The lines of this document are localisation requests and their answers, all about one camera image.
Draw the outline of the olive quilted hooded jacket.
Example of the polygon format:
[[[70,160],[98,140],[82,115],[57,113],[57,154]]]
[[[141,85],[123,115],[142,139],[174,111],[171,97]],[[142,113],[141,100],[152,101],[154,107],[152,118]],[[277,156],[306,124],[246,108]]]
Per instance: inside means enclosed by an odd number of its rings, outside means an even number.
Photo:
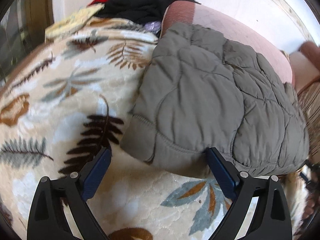
[[[300,169],[309,137],[297,94],[252,47],[175,23],[153,51],[121,148],[166,171],[209,174],[216,148],[254,177]]]

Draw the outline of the cream leaf-pattern fleece blanket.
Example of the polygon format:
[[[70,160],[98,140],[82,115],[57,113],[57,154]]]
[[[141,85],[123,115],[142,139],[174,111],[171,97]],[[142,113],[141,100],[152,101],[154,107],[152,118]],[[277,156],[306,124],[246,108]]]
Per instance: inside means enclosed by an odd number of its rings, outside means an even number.
[[[231,202],[214,178],[179,176],[125,153],[119,142],[155,35],[134,23],[90,20],[44,43],[1,92],[1,213],[26,239],[43,176],[78,172],[103,146],[112,163],[88,205],[112,239],[207,239]]]

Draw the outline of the striped floral quilted bedding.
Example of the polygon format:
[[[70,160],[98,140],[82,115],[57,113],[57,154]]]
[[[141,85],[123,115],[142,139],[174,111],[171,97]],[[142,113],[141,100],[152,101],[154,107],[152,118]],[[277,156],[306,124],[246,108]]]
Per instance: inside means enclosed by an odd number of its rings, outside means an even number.
[[[314,164],[319,163],[320,148],[320,85],[314,82],[298,93],[298,102],[305,116],[309,133],[309,158]]]

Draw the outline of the wooden stained-glass door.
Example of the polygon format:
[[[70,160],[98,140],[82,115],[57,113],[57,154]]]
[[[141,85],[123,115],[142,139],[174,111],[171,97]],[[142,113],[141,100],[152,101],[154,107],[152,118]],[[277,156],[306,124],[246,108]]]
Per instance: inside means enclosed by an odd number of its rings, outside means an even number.
[[[1,81],[38,45],[54,23],[52,0],[9,0],[1,14]]]

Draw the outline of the yellow patterned cloth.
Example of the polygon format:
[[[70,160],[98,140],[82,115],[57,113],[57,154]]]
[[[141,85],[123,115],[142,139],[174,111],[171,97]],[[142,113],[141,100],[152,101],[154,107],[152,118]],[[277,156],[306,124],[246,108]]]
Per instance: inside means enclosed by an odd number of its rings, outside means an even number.
[[[86,23],[101,9],[104,8],[103,3],[97,3],[80,9],[72,13],[67,18],[60,22],[55,22],[53,25],[45,29],[45,40],[55,40],[65,37],[79,31]]]

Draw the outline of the purple patterned item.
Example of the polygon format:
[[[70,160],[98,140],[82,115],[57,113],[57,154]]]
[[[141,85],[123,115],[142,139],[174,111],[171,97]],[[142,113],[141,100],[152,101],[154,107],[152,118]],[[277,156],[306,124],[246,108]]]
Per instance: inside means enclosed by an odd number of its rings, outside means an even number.
[[[153,34],[157,34],[161,31],[162,23],[160,21],[148,22],[144,25],[144,29]]]

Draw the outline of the pink quilted bolster pillow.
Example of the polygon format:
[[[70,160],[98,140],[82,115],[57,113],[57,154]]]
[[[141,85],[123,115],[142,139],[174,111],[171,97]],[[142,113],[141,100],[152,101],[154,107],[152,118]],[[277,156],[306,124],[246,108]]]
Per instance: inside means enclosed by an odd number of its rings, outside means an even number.
[[[285,55],[266,38],[236,19],[204,5],[176,1],[165,11],[161,36],[177,22],[211,28],[221,32],[229,40],[252,47],[256,52],[264,55],[283,83],[295,83],[292,68]]]

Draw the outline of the black garment pile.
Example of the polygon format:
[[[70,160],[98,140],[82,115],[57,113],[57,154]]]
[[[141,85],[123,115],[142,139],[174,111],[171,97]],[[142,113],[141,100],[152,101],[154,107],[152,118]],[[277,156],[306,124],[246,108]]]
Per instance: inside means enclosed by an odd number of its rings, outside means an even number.
[[[144,25],[161,21],[169,5],[176,1],[195,0],[108,0],[94,16],[98,18],[124,18]]]

